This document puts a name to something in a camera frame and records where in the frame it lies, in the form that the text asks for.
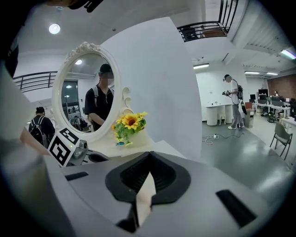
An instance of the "gray pants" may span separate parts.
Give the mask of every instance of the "gray pants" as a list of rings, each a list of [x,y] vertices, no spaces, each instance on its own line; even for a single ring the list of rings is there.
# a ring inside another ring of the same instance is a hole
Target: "gray pants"
[[[242,121],[238,104],[232,105],[232,113],[233,113],[233,120],[232,120],[231,127],[236,128],[237,123],[240,123],[240,126],[242,127],[244,125],[244,122]]]

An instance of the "trash bin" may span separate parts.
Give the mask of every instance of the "trash bin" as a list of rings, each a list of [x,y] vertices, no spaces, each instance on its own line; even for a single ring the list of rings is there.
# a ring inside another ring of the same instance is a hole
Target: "trash bin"
[[[254,112],[253,109],[247,109],[247,115],[245,117],[246,123],[245,123],[245,127],[247,128],[253,128],[253,116],[251,117],[251,112]]]

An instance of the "gray chair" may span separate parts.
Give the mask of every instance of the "gray chair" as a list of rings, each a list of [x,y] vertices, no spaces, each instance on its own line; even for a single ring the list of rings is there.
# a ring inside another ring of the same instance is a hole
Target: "gray chair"
[[[287,150],[287,154],[288,154],[293,134],[287,133],[284,126],[281,125],[280,123],[276,123],[276,128],[275,128],[274,132],[275,133],[274,133],[272,142],[269,147],[271,147],[274,138],[276,138],[277,142],[276,142],[276,146],[275,146],[274,150],[277,148],[278,141],[280,141],[280,143],[285,146],[280,156],[282,156],[282,154],[284,153],[287,145],[289,145],[288,150]]]

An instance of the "white sneakers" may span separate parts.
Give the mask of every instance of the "white sneakers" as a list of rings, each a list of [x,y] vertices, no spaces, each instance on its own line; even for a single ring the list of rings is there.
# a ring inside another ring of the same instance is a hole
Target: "white sneakers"
[[[232,126],[229,126],[228,129],[230,129],[230,130],[234,130],[234,129],[236,129],[236,127],[233,128]]]

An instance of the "cap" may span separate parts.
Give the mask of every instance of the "cap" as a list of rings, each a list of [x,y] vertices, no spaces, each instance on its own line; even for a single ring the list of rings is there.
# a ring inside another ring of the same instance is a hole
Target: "cap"
[[[86,8],[87,12],[92,12],[102,1],[103,0],[78,0],[76,3],[74,3],[68,7],[72,10],[75,10],[75,9],[82,7],[83,5],[85,5],[88,2],[84,6],[84,8]]]
[[[112,72],[112,68],[109,64],[105,63],[100,67],[99,73],[105,73],[105,72]]]

